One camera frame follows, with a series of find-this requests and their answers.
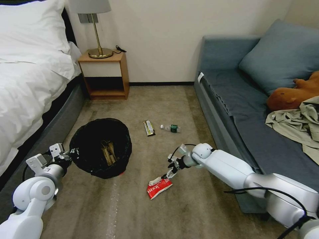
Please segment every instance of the beige carpet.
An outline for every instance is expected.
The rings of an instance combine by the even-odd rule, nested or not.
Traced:
[[[269,239],[284,230],[274,220],[241,213],[235,196],[223,193],[229,187],[205,169],[179,171],[170,189],[148,198],[148,182],[167,171],[167,156],[178,145],[214,146],[192,86],[131,87],[126,101],[87,101],[65,146],[80,126],[107,117],[130,131],[133,152],[125,173],[103,180],[73,164],[56,204],[43,216],[42,239]],[[153,123],[156,136],[146,136],[143,120]],[[170,123],[180,125],[181,133],[159,129]]]

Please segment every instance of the brown plush toy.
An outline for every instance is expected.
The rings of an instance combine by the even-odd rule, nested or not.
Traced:
[[[295,88],[278,88],[268,98],[271,111],[298,109],[301,102],[319,96],[319,71],[315,71],[309,80],[294,79]]]

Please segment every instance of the table lamp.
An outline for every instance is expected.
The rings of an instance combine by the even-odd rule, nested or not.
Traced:
[[[69,0],[69,7],[71,12],[90,14],[95,31],[97,48],[89,50],[88,54],[91,58],[107,58],[113,55],[113,51],[108,48],[102,48],[100,45],[99,35],[95,21],[94,13],[106,13],[111,11],[111,6],[108,0]]]

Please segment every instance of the sofa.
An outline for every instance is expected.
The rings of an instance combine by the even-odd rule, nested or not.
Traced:
[[[278,173],[319,191],[319,166],[296,143],[265,125],[268,94],[239,69],[259,36],[204,36],[195,91],[218,149],[250,164],[257,173]],[[204,76],[198,81],[198,74]],[[265,213],[265,200],[236,195],[244,213]]]

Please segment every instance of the brass lamp base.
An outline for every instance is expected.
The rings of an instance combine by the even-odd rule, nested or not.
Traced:
[[[99,49],[91,49],[89,50],[88,54],[89,57],[91,58],[97,58],[97,59],[101,59],[101,58],[108,58],[110,56],[113,56],[113,51],[109,48],[100,48],[101,52],[99,52]]]

